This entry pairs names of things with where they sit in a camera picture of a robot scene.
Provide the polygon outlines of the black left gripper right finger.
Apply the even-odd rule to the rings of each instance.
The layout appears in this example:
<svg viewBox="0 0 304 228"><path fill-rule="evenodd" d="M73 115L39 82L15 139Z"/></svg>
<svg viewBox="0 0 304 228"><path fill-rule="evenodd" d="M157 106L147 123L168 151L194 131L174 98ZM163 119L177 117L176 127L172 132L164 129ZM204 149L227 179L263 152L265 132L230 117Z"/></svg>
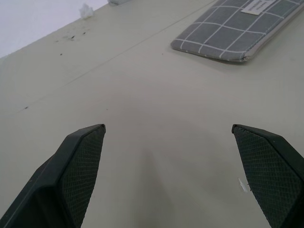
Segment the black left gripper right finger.
<svg viewBox="0 0 304 228"><path fill-rule="evenodd" d="M250 190L272 228L304 226L304 158L282 136L235 124Z"/></svg>

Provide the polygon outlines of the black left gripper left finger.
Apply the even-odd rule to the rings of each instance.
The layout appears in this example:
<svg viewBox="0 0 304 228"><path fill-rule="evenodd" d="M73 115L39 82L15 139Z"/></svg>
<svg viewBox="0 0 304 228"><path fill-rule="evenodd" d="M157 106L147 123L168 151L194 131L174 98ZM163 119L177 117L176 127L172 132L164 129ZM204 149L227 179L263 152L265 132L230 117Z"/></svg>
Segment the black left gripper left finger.
<svg viewBox="0 0 304 228"><path fill-rule="evenodd" d="M90 202L106 133L104 124L69 134L36 169L0 219L2 228L79 228Z"/></svg>

